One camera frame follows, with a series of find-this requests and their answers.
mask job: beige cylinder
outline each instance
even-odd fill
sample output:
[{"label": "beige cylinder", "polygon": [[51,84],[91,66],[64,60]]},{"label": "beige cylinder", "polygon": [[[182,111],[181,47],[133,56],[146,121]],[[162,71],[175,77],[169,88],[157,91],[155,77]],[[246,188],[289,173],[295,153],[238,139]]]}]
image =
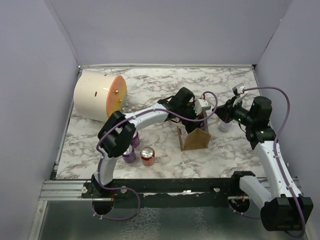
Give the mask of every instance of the beige cylinder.
[{"label": "beige cylinder", "polygon": [[127,85],[120,75],[84,70],[74,88],[74,107],[88,119],[106,122],[126,101]]}]

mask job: gray wall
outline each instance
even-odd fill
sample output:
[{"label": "gray wall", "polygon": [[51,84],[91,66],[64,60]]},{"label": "gray wall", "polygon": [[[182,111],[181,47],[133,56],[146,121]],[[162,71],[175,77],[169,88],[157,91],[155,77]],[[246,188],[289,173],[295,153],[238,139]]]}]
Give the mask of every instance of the gray wall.
[{"label": "gray wall", "polygon": [[53,167],[78,64],[42,0],[0,8],[0,238],[27,239]]},{"label": "gray wall", "polygon": [[92,65],[257,64],[292,0],[45,1]]},{"label": "gray wall", "polygon": [[[305,195],[312,197],[312,219],[320,237],[319,13],[319,0],[294,0],[263,53],[256,74],[260,86],[277,86],[289,95],[291,112],[280,138],[281,151]],[[278,130],[286,100],[273,90],[262,93],[273,101],[271,120]]]}]

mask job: open cardboard box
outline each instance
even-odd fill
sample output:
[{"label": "open cardboard box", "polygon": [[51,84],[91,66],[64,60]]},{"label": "open cardboard box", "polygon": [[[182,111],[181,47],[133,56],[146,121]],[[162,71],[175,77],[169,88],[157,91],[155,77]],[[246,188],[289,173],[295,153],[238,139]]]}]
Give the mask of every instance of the open cardboard box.
[{"label": "open cardboard box", "polygon": [[211,134],[208,130],[207,120],[204,121],[204,127],[202,129],[203,130],[196,128],[188,134],[184,127],[177,127],[181,151],[208,148]]}]

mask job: can top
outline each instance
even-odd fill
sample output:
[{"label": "can top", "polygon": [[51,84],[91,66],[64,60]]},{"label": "can top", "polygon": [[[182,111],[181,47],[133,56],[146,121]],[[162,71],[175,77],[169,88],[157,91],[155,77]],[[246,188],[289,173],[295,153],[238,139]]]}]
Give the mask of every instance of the can top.
[{"label": "can top", "polygon": [[130,145],[122,155],[129,155],[131,152],[132,152],[132,146]]},{"label": "can top", "polygon": [[152,147],[146,146],[141,150],[141,157],[151,158],[154,155],[154,152]]}]

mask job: marble tabletop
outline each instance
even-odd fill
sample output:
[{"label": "marble tabletop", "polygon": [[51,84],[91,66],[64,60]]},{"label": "marble tabletop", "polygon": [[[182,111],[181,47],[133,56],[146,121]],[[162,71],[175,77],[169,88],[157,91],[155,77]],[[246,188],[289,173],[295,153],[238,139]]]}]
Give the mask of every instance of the marble tabletop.
[{"label": "marble tabletop", "polygon": [[[257,83],[251,67],[214,68],[99,68],[90,69],[107,74],[122,75],[127,84],[127,103],[124,112],[134,112],[152,106],[159,99],[174,95],[180,88],[190,89],[196,96],[212,91],[218,96],[218,105],[233,97],[232,87],[244,83],[248,88]],[[243,101],[250,108],[257,90]],[[95,172],[100,154],[96,151],[97,134],[103,122],[81,117],[73,108],[56,179],[89,179]],[[208,148],[181,151],[177,128],[170,122],[154,124],[139,131],[140,146],[134,163],[125,163],[119,157],[114,169],[115,179],[165,178],[226,178],[234,171],[252,171],[265,177],[264,169],[236,122],[229,132],[209,126],[211,140]],[[155,150],[153,166],[144,166],[139,158],[142,147]]]}]

